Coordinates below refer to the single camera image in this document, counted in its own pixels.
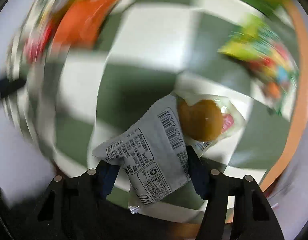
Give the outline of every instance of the recycling logo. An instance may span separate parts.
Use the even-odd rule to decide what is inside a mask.
[[[153,169],[151,169],[151,171],[149,173],[150,173],[150,175],[154,176],[157,173],[157,169],[153,168]]]

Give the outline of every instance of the brown round food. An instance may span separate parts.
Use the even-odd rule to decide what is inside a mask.
[[[201,100],[188,106],[181,99],[178,116],[184,134],[194,140],[205,142],[216,139],[222,132],[223,116],[213,100]]]

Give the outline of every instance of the metal pin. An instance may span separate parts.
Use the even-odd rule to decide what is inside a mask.
[[[57,175],[57,176],[54,177],[54,181],[59,182],[59,181],[62,180],[62,178],[63,178],[62,176]]]
[[[217,170],[217,169],[212,169],[212,170],[211,170],[211,174],[217,176],[217,175],[220,174],[220,171]]]
[[[88,175],[95,175],[96,174],[96,170],[95,169],[90,169],[87,171]]]
[[[251,175],[246,175],[244,178],[249,182],[253,181],[253,177]]]

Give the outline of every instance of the green and white checkered cloth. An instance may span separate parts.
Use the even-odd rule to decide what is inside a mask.
[[[127,130],[176,88],[230,98],[246,127],[203,158],[227,176],[250,174],[262,181],[283,152],[296,89],[283,105],[283,117],[271,114],[258,82],[238,62],[217,53],[247,13],[262,17],[260,11],[241,0],[121,0],[93,50],[70,49],[30,68],[21,53],[24,40],[43,8],[56,2],[35,1],[7,59],[8,77],[26,76],[28,82],[4,101],[5,110],[43,155],[69,176],[80,176],[98,164],[91,155],[96,146]],[[280,8],[266,21],[298,64],[289,16]],[[108,200],[127,207],[129,186],[121,170]],[[229,197],[228,208],[233,206]],[[142,212],[186,222],[205,207],[189,182]]]

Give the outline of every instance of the pink sticker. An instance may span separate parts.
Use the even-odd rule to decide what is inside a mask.
[[[223,115],[223,129],[222,133],[227,131],[232,125],[234,124],[234,119],[231,114],[224,114]]]

